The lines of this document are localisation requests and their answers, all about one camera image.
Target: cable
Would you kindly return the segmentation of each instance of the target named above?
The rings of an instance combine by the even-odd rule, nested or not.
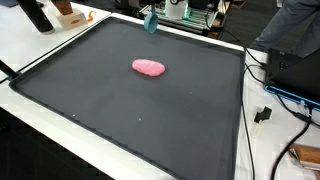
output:
[[[251,66],[258,66],[258,65],[249,65],[246,67],[246,69],[243,72],[242,79],[241,79],[241,84],[242,86],[240,87],[240,97],[241,97],[241,106],[242,106],[242,113],[243,113],[243,119],[244,119],[244,127],[246,130],[246,136],[247,136],[247,141],[248,141],[248,148],[249,148],[249,154],[250,154],[250,160],[251,160],[251,168],[252,168],[252,179],[255,180],[255,168],[254,168],[254,162],[253,162],[253,156],[252,156],[252,149],[251,149],[251,143],[250,143],[250,137],[249,137],[249,132],[248,132],[248,125],[247,125],[247,118],[246,118],[246,113],[245,113],[245,107],[243,103],[243,84],[244,84],[244,76],[246,74],[246,71],[250,69]]]
[[[299,139],[305,132],[307,132],[307,130],[309,129],[310,127],[310,124],[311,124],[311,116],[309,118],[307,118],[306,116],[304,116],[304,118],[306,118],[308,121],[306,122],[306,125],[305,127],[302,129],[302,131],[297,134],[287,145],[286,147],[281,151],[280,155],[278,156],[278,158],[276,159],[276,162],[274,163],[273,167],[272,167],[272,172],[271,172],[271,180],[274,180],[275,178],[275,174],[276,174],[276,171],[277,171],[277,167],[281,161],[281,159],[283,158],[283,156],[286,154],[286,152],[289,150],[290,146],[297,140]]]
[[[249,73],[251,74],[251,76],[252,76],[256,81],[260,82],[261,84],[264,84],[263,81],[261,81],[260,79],[258,79],[258,78],[252,73],[250,67],[249,67],[247,64],[245,64],[245,65],[246,65],[246,67],[248,68]]]
[[[266,64],[258,61],[258,60],[250,53],[250,51],[248,50],[248,48],[247,48],[233,33],[231,33],[230,31],[227,31],[227,30],[224,30],[224,32],[229,33],[233,38],[235,38],[235,39],[242,45],[242,47],[243,47],[243,49],[245,50],[245,52],[247,52],[254,61],[256,61],[256,62],[257,62],[258,64],[260,64],[261,66],[266,67]]]
[[[303,119],[303,118],[300,118],[301,116],[303,116],[301,113],[299,113],[299,112],[294,112],[294,111],[292,111],[291,109],[289,109],[288,106],[283,102],[282,98],[280,97],[280,95],[279,95],[278,93],[275,93],[275,94],[276,94],[276,96],[278,97],[278,99],[280,100],[282,106],[283,106],[288,112],[290,112],[293,116],[297,117],[297,118],[300,119],[301,121],[303,121],[303,122],[308,122],[308,120]],[[312,120],[311,120],[311,124],[312,124],[313,126],[315,126],[315,127],[317,127],[317,128],[320,129],[320,124],[316,123],[315,121],[312,121]]]

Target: pink object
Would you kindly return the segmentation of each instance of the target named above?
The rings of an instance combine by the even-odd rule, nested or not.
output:
[[[149,76],[160,76],[166,68],[161,63],[147,60],[137,59],[132,63],[132,68],[142,74]]]

